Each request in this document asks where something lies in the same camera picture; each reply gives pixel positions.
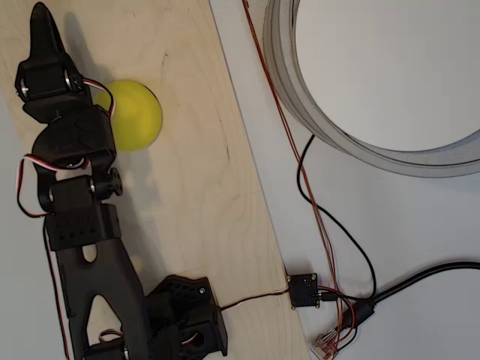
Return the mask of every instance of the plywood surface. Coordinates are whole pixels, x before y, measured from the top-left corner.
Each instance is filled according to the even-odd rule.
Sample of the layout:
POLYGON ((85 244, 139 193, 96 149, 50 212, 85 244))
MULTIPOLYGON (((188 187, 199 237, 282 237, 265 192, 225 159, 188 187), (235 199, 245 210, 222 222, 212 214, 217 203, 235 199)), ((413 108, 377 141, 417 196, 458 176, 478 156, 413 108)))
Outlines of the plywood surface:
MULTIPOLYGON (((208 1, 45 2, 85 76, 139 81, 163 108, 158 139, 146 150, 119 153, 116 164, 124 195, 114 201, 145 291, 173 273, 208 276, 221 305, 283 288, 284 268, 208 1)), ((0 86, 26 152, 42 125, 23 113, 13 83, 29 54, 34 3, 0 1, 0 86)), ((101 315, 92 319, 99 329, 101 315)), ((308 358, 286 295, 224 316, 229 359, 308 358)))

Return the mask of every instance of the screw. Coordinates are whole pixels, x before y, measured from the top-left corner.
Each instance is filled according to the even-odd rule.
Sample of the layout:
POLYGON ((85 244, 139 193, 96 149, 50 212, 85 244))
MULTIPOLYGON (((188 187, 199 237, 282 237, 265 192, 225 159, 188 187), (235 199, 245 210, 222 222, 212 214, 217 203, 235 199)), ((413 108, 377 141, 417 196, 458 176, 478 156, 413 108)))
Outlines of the screw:
POLYGON ((27 95, 27 93, 29 92, 29 88, 26 87, 25 80, 23 78, 20 79, 20 88, 22 89, 23 96, 28 98, 29 96, 27 95))
POLYGON ((95 183, 93 182, 93 178, 90 178, 90 190, 92 194, 95 194, 95 183))

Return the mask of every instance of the black cable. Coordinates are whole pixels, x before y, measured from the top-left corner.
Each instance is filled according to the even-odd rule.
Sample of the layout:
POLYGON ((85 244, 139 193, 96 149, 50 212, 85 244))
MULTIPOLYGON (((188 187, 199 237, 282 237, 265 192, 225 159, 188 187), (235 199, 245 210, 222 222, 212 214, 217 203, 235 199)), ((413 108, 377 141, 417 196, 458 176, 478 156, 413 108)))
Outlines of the black cable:
POLYGON ((427 268, 424 271, 420 271, 418 274, 414 274, 413 276, 408 277, 406 280, 398 283, 390 287, 387 290, 382 291, 378 295, 375 295, 373 298, 373 303, 376 305, 379 302, 389 298, 390 296, 406 289, 407 287, 411 287, 413 284, 428 278, 429 276, 439 274, 440 272, 447 272, 449 270, 458 270, 458 269, 475 269, 480 270, 480 262, 473 262, 473 261, 460 261, 460 262, 447 262, 446 264, 433 266, 431 268, 427 268))
POLYGON ((265 298, 266 296, 280 296, 280 295, 283 295, 283 294, 286 294, 288 293, 289 290, 288 289, 285 289, 283 292, 269 292, 268 294, 262 294, 262 295, 255 295, 255 296, 250 296, 248 298, 243 298, 242 300, 238 300, 230 305, 227 305, 227 306, 224 306, 224 307, 221 307, 220 308, 220 311, 225 311, 225 310, 228 310, 230 308, 233 308, 234 306, 242 303, 242 302, 246 302, 248 300, 253 300, 253 299, 260 299, 260 298, 265 298))
MULTIPOLYGON (((300 161, 298 162, 298 168, 297 168, 297 186, 298 186, 298 191, 300 191, 300 194, 303 196, 305 200, 307 200, 310 204, 312 201, 310 198, 305 194, 305 192, 302 189, 302 183, 300 182, 300 172, 302 171, 303 167, 303 162, 305 160, 305 155, 307 154, 308 148, 310 148, 311 143, 314 141, 315 135, 312 135, 310 139, 307 142, 307 145, 303 149, 303 152, 301 153, 300 161)), ((368 300, 371 300, 375 297, 375 294, 377 293, 377 276, 375 275, 375 270, 374 266, 372 265, 372 262, 368 258, 367 253, 364 252, 360 244, 353 238, 353 236, 348 232, 348 230, 345 228, 344 225, 341 224, 340 221, 338 221, 332 214, 330 214, 325 208, 322 206, 316 204, 316 207, 323 212, 325 215, 327 215, 334 223, 338 225, 342 229, 342 231, 345 233, 346 236, 350 239, 350 241, 356 246, 358 251, 360 251, 361 255, 365 258, 365 261, 368 264, 368 267, 370 268, 370 273, 372 276, 372 282, 373 282, 373 288, 372 288, 372 293, 371 295, 367 298, 368 300)), ((347 295, 342 295, 339 297, 345 298, 345 299, 350 299, 350 300, 363 300, 363 298, 357 298, 355 296, 347 296, 347 295)))
POLYGON ((342 345, 342 346, 340 346, 340 347, 338 348, 338 351, 339 351, 339 352, 340 352, 341 350, 345 349, 346 347, 348 347, 348 346, 355 340, 355 338, 357 337, 357 332, 358 332, 358 331, 359 331, 359 328, 357 328, 357 327, 355 327, 355 328, 353 329, 353 337, 352 337, 350 340, 348 340, 347 343, 345 343, 344 345, 342 345))

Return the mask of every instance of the black wire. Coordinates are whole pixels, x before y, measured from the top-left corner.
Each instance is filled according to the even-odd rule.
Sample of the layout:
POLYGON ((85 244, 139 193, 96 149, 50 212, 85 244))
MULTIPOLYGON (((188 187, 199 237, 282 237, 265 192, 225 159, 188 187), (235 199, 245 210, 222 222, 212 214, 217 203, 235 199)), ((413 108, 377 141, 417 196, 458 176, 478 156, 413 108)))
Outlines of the black wire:
POLYGON ((22 205, 20 202, 20 189, 22 189, 22 183, 23 183, 23 164, 25 163, 25 159, 22 159, 20 161, 20 169, 19 169, 19 174, 18 174, 18 189, 16 190, 16 204, 22 210, 22 213, 27 215, 29 218, 32 219, 37 219, 37 218, 42 218, 46 214, 30 214, 22 205))
POLYGON ((358 331, 359 331, 359 328, 358 328, 358 327, 355 327, 355 328, 353 329, 353 337, 352 337, 350 340, 348 340, 347 343, 345 343, 344 345, 340 346, 340 347, 338 348, 338 351, 341 351, 341 350, 345 349, 346 347, 348 347, 348 346, 355 340, 355 338, 357 337, 357 332, 358 332, 358 331))
MULTIPOLYGON (((297 168, 297 187, 298 187, 298 191, 300 191, 300 194, 303 196, 303 198, 305 200, 307 200, 310 204, 312 203, 312 201, 303 191, 302 183, 300 182, 300 172, 302 171, 303 162, 305 160, 305 155, 307 154, 308 148, 310 148, 311 143, 314 141, 314 138, 315 138, 315 135, 312 135, 310 137, 310 139, 308 140, 307 145, 305 146, 305 148, 303 149, 303 152, 301 153, 300 161, 298 162, 298 168, 297 168)), ((372 282, 373 282, 372 293, 367 298, 367 300, 373 299, 375 297, 375 294, 377 293, 377 276, 375 275, 374 266, 372 265, 372 262, 368 258, 367 253, 364 252, 364 250, 362 249, 360 244, 353 238, 353 236, 348 232, 348 230, 345 228, 345 226, 341 224, 340 221, 338 221, 332 214, 330 214, 322 206, 316 204, 316 207, 321 212, 323 212, 325 215, 327 215, 334 223, 336 223, 338 225, 338 227, 340 227, 342 229, 342 231, 345 233, 345 235, 348 236, 350 241, 356 246, 358 251, 360 251, 361 255, 365 258, 365 261, 367 262, 368 267, 370 268, 370 273, 371 273, 372 282)), ((339 295, 339 298, 345 298, 345 299, 357 300, 357 301, 358 300, 365 300, 364 298, 357 298, 355 296, 347 296, 347 295, 339 295)))
POLYGON ((227 305, 227 306, 223 306, 220 308, 220 311, 225 311, 225 310, 228 310, 230 308, 233 308, 234 306, 240 304, 241 302, 246 302, 248 300, 253 300, 253 299, 260 299, 260 298, 265 298, 266 296, 280 296, 280 295, 283 295, 283 294, 286 294, 288 293, 289 290, 285 290, 285 292, 279 292, 279 293, 276 293, 276 294, 272 294, 272 293, 269 293, 269 294, 262 294, 262 295, 256 295, 256 296, 251 296, 249 298, 243 298, 242 300, 238 300, 230 305, 227 305))
POLYGON ((429 276, 439 274, 440 272, 447 272, 449 270, 458 270, 458 269, 475 269, 480 270, 480 262, 473 262, 473 261, 459 261, 459 262, 447 262, 446 264, 441 264, 437 266, 433 266, 431 268, 427 268, 424 271, 419 272, 418 274, 414 274, 413 276, 408 277, 406 280, 398 283, 390 287, 387 290, 382 291, 378 295, 375 295, 373 298, 374 304, 378 304, 379 302, 389 298, 390 296, 395 295, 396 293, 406 289, 407 287, 411 287, 413 284, 428 278, 429 276))

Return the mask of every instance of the white table surface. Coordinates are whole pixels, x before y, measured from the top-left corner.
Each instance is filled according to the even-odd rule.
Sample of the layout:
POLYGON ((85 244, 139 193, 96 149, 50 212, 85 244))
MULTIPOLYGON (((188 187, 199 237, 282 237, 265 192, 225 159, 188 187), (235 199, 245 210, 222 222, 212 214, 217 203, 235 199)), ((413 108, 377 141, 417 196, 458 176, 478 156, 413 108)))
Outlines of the white table surface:
POLYGON ((398 151, 447 146, 479 129, 479 14, 468 0, 301 0, 298 65, 352 137, 398 151))
MULTIPOLYGON (((266 0, 250 2, 261 36, 266 0)), ((290 274, 328 267, 309 204, 296 188, 296 162, 251 40, 239 0, 211 0, 230 75, 280 245, 290 274)), ((300 148, 309 133, 288 116, 300 148)), ((358 239, 376 269, 380 288, 443 260, 480 260, 480 174, 409 178, 385 172, 316 139, 305 162, 316 200, 358 239)), ((326 220, 340 282, 368 293, 365 261, 326 220)), ((338 359, 477 359, 480 272, 450 271, 412 286, 376 308, 358 339, 338 359)), ((325 331, 332 306, 298 310, 307 339, 325 331)))
MULTIPOLYGON (((1 91, 0 119, 1 358, 64 359, 52 280, 38 235, 43 221, 28 219, 26 226, 26 216, 15 205, 15 172, 23 153, 1 91)), ((23 190, 26 197, 33 197, 35 171, 29 175, 23 190)))

